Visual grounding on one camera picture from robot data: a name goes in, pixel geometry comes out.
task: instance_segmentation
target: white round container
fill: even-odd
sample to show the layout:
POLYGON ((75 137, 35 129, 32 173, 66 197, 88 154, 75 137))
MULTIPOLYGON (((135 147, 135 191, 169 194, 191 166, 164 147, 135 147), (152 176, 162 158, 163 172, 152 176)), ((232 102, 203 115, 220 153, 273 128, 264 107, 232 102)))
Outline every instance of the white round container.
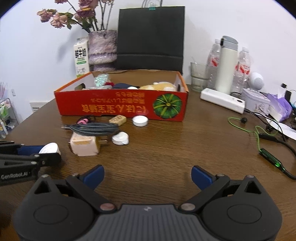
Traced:
POLYGON ((133 124, 139 127, 146 126, 148 124, 148 118, 143 115, 137 115, 133 118, 133 124))

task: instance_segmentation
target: red cardboard box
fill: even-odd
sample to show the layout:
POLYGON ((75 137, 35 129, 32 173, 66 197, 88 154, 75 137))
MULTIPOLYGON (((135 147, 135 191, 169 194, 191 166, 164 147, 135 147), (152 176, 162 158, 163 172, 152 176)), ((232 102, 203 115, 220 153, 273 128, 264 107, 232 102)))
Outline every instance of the red cardboard box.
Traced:
POLYGON ((144 86, 153 82, 170 82, 178 92, 155 90, 75 90, 81 84, 94 87, 94 78, 101 72, 89 72, 54 92, 61 115, 124 115, 133 118, 145 115, 152 120, 182 121, 185 115, 188 88, 181 74, 163 70, 126 70, 110 72, 113 83, 144 86))

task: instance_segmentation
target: milk carton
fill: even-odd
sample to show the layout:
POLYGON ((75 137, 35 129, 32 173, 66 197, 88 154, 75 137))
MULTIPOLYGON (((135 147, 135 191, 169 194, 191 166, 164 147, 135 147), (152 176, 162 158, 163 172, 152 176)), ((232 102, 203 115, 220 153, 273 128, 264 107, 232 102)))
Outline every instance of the milk carton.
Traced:
POLYGON ((74 44, 74 56, 75 56, 75 69, 76 76, 80 77, 89 70, 89 49, 88 49, 88 38, 79 38, 77 43, 74 44))

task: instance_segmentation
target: plastic bottle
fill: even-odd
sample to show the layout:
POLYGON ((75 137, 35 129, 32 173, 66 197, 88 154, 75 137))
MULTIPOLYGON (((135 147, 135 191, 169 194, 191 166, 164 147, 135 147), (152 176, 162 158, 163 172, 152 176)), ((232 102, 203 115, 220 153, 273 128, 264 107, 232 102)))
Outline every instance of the plastic bottle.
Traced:
POLYGON ((209 57, 207 59, 207 65, 209 68, 210 79, 207 84, 207 87, 214 89, 216 84, 217 70, 219 65, 220 58, 220 39, 215 39, 215 43, 212 46, 209 57))
POLYGON ((246 81, 244 74, 236 70, 233 74, 233 82, 231 86, 231 92, 242 93, 242 89, 246 87, 246 81))
POLYGON ((238 71, 244 74, 244 78, 247 79, 251 69, 251 57, 248 48, 242 47, 237 65, 238 71))

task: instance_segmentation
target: dried flower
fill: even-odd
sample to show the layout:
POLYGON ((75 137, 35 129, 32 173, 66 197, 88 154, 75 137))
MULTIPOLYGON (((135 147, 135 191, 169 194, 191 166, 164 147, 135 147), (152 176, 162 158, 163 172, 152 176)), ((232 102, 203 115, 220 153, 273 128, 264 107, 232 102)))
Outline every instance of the dried flower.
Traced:
POLYGON ((80 9, 90 7, 94 10, 99 4, 99 0, 79 0, 80 9))
POLYGON ((92 10, 94 10, 99 4, 99 0, 93 0, 91 4, 89 5, 92 10))
POLYGON ((77 22, 82 23, 82 18, 77 13, 74 14, 74 18, 77 20, 77 22))
POLYGON ((68 2, 68 0, 54 0, 55 3, 59 4, 59 3, 65 3, 68 2))
POLYGON ((48 22, 53 17, 53 13, 46 11, 46 9, 37 12, 37 15, 40 16, 40 20, 43 23, 48 22))
POLYGON ((59 13, 57 13, 54 16, 54 19, 50 22, 50 24, 52 26, 54 26, 55 28, 61 28, 64 27, 64 24, 67 24, 67 16, 66 15, 61 15, 59 13))
POLYGON ((78 5, 81 9, 86 8, 92 3, 93 0, 79 0, 78 5))
POLYGON ((81 18, 90 18, 95 16, 93 10, 90 7, 77 10, 77 14, 81 18))

